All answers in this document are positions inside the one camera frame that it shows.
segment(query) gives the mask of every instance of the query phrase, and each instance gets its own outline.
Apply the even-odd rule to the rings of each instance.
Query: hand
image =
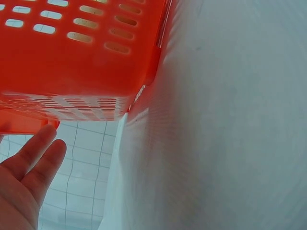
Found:
[[[55,136],[53,126],[43,127],[15,156],[0,164],[0,230],[37,229],[47,189],[66,153],[62,140],[51,144]]]

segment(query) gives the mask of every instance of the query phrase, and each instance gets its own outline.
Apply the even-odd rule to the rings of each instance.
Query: tile grout line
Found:
[[[61,125],[76,128],[76,126],[70,126],[70,125],[67,125],[67,124],[61,124]],[[86,129],[86,128],[80,128],[80,127],[79,127],[78,129],[81,129],[81,130],[86,130],[86,131],[90,131],[90,132],[93,132],[93,133],[104,134],[104,135],[107,135],[107,136],[110,136],[110,137],[116,137],[115,135],[111,135],[111,134],[107,134],[107,133],[101,133],[101,132],[97,132],[97,131],[89,130],[89,129]]]
[[[68,174],[64,174],[62,172],[58,172],[57,174],[61,174],[61,175],[64,175],[64,176],[69,176]],[[95,181],[95,179],[87,179],[85,177],[78,177],[78,176],[70,176],[70,177],[73,177],[73,178],[79,178],[79,179],[86,179],[88,181]]]
[[[100,149],[100,155],[99,155],[99,165],[100,165],[101,153],[102,153],[102,148],[103,148],[103,145],[104,145],[104,140],[105,140],[105,134],[104,134],[104,137],[102,138],[102,142],[101,142],[101,149]],[[98,176],[99,176],[99,169],[100,169],[100,167],[98,167],[97,177],[96,177],[95,185],[94,185],[93,206],[92,206],[92,218],[91,218],[91,229],[93,229],[94,202],[95,202],[96,184],[97,184],[97,180],[98,180]]]
[[[65,191],[61,191],[59,189],[56,189],[56,188],[49,188],[50,190],[54,190],[54,191],[57,191],[57,192],[61,192],[61,193],[66,193]],[[74,195],[74,196],[79,196],[79,197],[84,197],[84,198],[92,198],[91,196],[85,196],[85,195],[78,195],[78,194],[74,194],[74,193],[68,193],[67,194],[70,194],[70,195]]]
[[[94,163],[88,163],[88,162],[85,162],[85,161],[79,161],[79,160],[74,160],[76,162],[81,162],[81,163],[85,163],[85,164],[90,164],[90,165],[94,165],[94,166],[99,166],[99,167],[103,167],[103,168],[106,168],[106,169],[110,169],[110,167],[106,167],[106,166],[103,166],[103,165],[100,165],[100,164],[94,164]]]
[[[56,208],[58,208],[58,209],[61,209],[61,210],[66,210],[66,209],[64,209],[64,208],[62,208],[62,207],[58,207],[58,206],[55,206],[55,205],[52,205],[52,204],[48,204],[48,203],[44,203],[45,205],[48,205],[48,206],[51,206],[51,207],[56,207]],[[75,212],[75,213],[80,213],[80,214],[87,214],[87,215],[90,215],[90,213],[87,213],[87,212],[78,212],[78,211],[72,211],[72,210],[68,210],[69,212]]]
[[[77,123],[77,128],[76,128],[76,134],[75,134],[75,141],[74,141],[74,144],[73,144],[73,147],[72,147],[72,165],[71,165],[71,172],[70,172],[70,175],[68,177],[68,180],[67,180],[67,184],[66,184],[66,203],[65,203],[65,229],[67,229],[67,195],[68,195],[68,182],[69,182],[69,179],[71,177],[71,173],[72,173],[72,169],[73,169],[73,150],[74,150],[74,147],[75,147],[75,144],[76,144],[76,138],[77,138],[77,132],[78,132],[78,125],[79,125],[79,122]]]
[[[9,142],[11,142],[11,143],[13,143],[13,144],[16,144],[16,145],[20,145],[20,146],[23,146],[24,144],[20,144],[20,143],[18,143],[18,142],[15,142],[15,141],[9,141]],[[97,150],[93,150],[93,149],[87,149],[87,148],[83,148],[83,147],[78,147],[78,146],[75,146],[76,148],[79,148],[79,149],[82,149],[82,150],[89,150],[89,151],[93,151],[93,152],[99,152],[100,153],[100,151],[97,151]],[[103,154],[106,154],[106,155],[111,155],[112,156],[112,153],[107,153],[107,152],[101,152],[101,153],[103,153]]]
[[[9,157],[9,154],[10,154],[10,136],[8,136],[8,141],[9,141],[9,150],[8,150],[8,157]]]

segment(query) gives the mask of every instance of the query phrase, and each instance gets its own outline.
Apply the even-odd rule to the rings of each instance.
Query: finger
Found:
[[[4,138],[4,135],[0,135],[0,144],[1,144],[2,140],[3,140],[3,138]]]
[[[0,131],[4,132],[7,130],[10,130],[11,124],[10,123],[4,123],[3,125],[0,126]],[[0,134],[0,144],[3,140],[5,135]]]
[[[57,132],[53,126],[44,126],[15,156],[5,160],[1,163],[1,166],[8,169],[17,180],[22,180],[37,160],[40,159],[56,134]]]
[[[65,153],[65,142],[62,140],[54,141],[37,165],[21,180],[21,183],[30,191],[39,207],[43,204],[47,189],[61,166]]]

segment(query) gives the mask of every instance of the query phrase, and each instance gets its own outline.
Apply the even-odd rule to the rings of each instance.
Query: ventilation hole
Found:
[[[112,33],[116,36],[119,36],[119,37],[129,39],[129,40],[133,39],[133,34],[127,32],[127,31],[124,31],[122,29],[113,28],[113,29],[110,29],[110,33]]]
[[[145,3],[145,0],[133,0],[133,1],[136,1],[138,3]]]
[[[82,18],[75,18],[73,20],[73,23],[75,23],[77,25],[83,25],[83,26],[86,26],[86,27],[89,27],[89,28],[93,28],[93,29],[98,27],[97,23],[92,22],[90,20],[82,19]]]
[[[16,13],[29,13],[31,8],[26,6],[15,6],[12,11]]]
[[[102,15],[103,11],[94,7],[90,6],[80,6],[80,10],[87,13],[92,13],[96,15]]]
[[[140,14],[141,13],[141,10],[136,8],[136,7],[133,7],[133,6],[128,6],[128,5],[125,5],[125,4],[120,4],[119,7],[125,11],[129,11],[129,12],[132,12],[132,13],[137,13],[137,14]]]
[[[65,0],[48,0],[48,3],[56,6],[68,6],[68,1]]]
[[[93,0],[93,1],[101,2],[101,3],[107,3],[108,0]]]
[[[59,20],[62,18],[62,14],[53,12],[53,11],[42,11],[40,13],[40,16],[45,17],[45,18],[56,19],[56,20]]]
[[[56,28],[50,25],[36,24],[33,29],[38,32],[45,34],[53,34],[56,31]]]
[[[115,16],[115,18],[117,20],[119,20],[120,22],[125,23],[125,24],[129,24],[129,25],[133,25],[133,26],[137,25],[137,22],[133,19],[129,19],[129,18],[126,18],[126,17],[123,17],[123,16]]]
[[[115,43],[115,42],[107,42],[107,43],[105,43],[105,47],[110,49],[110,50],[120,52],[120,53],[123,53],[123,54],[128,54],[129,51],[130,51],[128,47],[122,46],[122,45]]]
[[[67,34],[67,37],[72,39],[72,40],[76,40],[76,41],[79,41],[79,42],[85,42],[85,43],[90,43],[93,40],[90,36],[80,34],[80,33],[77,33],[77,32],[69,32]]]
[[[8,19],[5,22],[5,25],[20,28],[24,25],[24,22],[21,20],[17,20],[17,19]]]

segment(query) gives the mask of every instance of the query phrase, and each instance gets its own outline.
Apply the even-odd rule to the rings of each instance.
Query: white tile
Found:
[[[77,121],[61,121],[61,125],[77,127]]]
[[[70,145],[67,146],[65,158],[72,159],[72,149],[73,146]]]
[[[71,126],[59,126],[56,139],[62,139],[68,145],[74,145],[77,128]]]
[[[100,133],[78,129],[75,146],[100,152],[103,137]]]
[[[110,168],[112,156],[109,154],[101,153],[100,156],[100,166],[105,166]]]
[[[84,162],[75,161],[71,175],[74,177],[96,180],[98,174],[98,166]]]
[[[101,217],[101,216],[93,215],[92,230],[99,229],[99,226],[102,222],[102,219],[103,219],[103,217]]]
[[[42,219],[38,219],[38,228],[37,229],[42,229],[43,228],[43,221]]]
[[[93,215],[103,216],[105,210],[105,201],[104,200],[94,200],[94,209]]]
[[[92,222],[91,214],[66,211],[66,225],[69,226],[66,228],[67,230],[74,230],[74,229],[90,230],[91,222]]]
[[[79,128],[84,128],[90,131],[105,133],[106,121],[82,121],[79,122]]]
[[[60,218],[65,216],[65,210],[62,208],[54,207],[49,204],[43,204],[42,208],[44,211],[42,212],[41,218],[55,222],[65,224],[65,219]]]
[[[113,153],[115,137],[105,135],[104,143],[102,145],[102,152],[104,153]]]
[[[115,136],[117,132],[117,127],[118,127],[118,121],[108,122],[106,124],[106,134]]]
[[[48,189],[44,203],[65,209],[66,193]]]
[[[95,181],[71,177],[68,181],[68,192],[79,195],[94,197]]]
[[[67,210],[91,214],[92,208],[92,198],[67,194]]]
[[[98,165],[99,155],[100,155],[100,152],[98,151],[86,150],[86,149],[81,149],[78,147],[75,147],[73,149],[73,159],[76,161],[82,161],[85,163]]]
[[[14,156],[23,146],[10,141],[9,157]]]
[[[107,186],[107,182],[97,181],[94,197],[97,199],[105,199],[106,198],[106,186]]]
[[[28,141],[29,139],[31,139],[33,137],[33,135],[25,135],[25,140]]]
[[[5,155],[5,156],[8,156],[9,155],[9,148],[10,148],[9,141],[3,139],[2,142],[0,143],[0,153]]]
[[[25,135],[10,135],[10,141],[24,145],[26,143]]]
[[[7,159],[7,156],[4,156],[0,153],[0,163],[5,161]]]
[[[50,188],[66,192],[68,178],[68,175],[57,173],[50,185]]]
[[[99,167],[98,181],[107,181],[109,177],[109,169],[105,167]]]
[[[64,158],[64,161],[58,172],[64,175],[70,175],[71,169],[72,169],[72,160]]]

